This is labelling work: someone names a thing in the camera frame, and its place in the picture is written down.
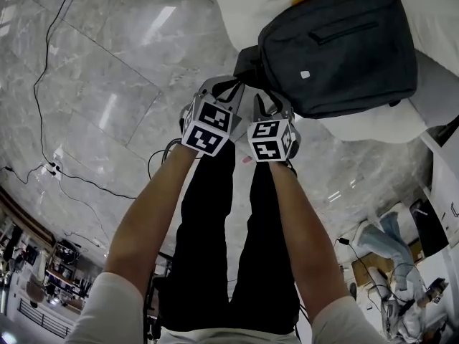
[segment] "black and white marker cube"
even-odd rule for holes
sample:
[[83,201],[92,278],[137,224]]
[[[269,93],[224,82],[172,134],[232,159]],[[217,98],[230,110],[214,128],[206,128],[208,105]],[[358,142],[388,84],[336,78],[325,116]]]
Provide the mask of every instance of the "black and white marker cube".
[[212,95],[195,96],[185,117],[181,143],[216,156],[230,138],[233,113],[218,106]]
[[252,123],[247,136],[257,162],[286,161],[295,141],[295,134],[287,119]]

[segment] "black pants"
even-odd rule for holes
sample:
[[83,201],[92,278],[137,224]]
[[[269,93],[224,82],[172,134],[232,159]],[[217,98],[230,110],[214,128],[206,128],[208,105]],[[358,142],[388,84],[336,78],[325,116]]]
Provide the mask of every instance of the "black pants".
[[235,145],[204,156],[181,205],[171,274],[159,292],[165,328],[243,328],[288,334],[299,300],[285,246],[278,198],[266,163],[257,164],[250,189],[252,216],[231,302],[227,293],[224,223],[231,211]]

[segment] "white label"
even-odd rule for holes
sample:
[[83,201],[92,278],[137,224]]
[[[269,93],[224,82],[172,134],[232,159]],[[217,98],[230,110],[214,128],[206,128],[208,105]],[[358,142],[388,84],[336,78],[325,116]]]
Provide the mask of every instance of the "white label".
[[304,70],[300,74],[302,79],[308,79],[311,76],[311,73],[308,70]]

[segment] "white sleeve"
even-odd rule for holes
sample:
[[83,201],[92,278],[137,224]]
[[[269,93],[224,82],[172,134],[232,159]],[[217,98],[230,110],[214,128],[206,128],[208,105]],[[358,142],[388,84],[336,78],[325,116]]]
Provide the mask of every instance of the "white sleeve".
[[104,272],[90,296],[67,344],[142,344],[143,298],[119,275]]
[[313,322],[314,344],[382,344],[387,341],[366,320],[352,297],[325,307]]

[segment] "black bag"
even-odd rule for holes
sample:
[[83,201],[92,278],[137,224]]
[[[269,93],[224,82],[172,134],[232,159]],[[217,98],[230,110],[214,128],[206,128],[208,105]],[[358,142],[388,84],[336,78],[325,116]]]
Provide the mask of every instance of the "black bag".
[[234,73],[287,98],[305,118],[329,118],[410,97],[417,63],[400,0],[305,0],[240,52]]

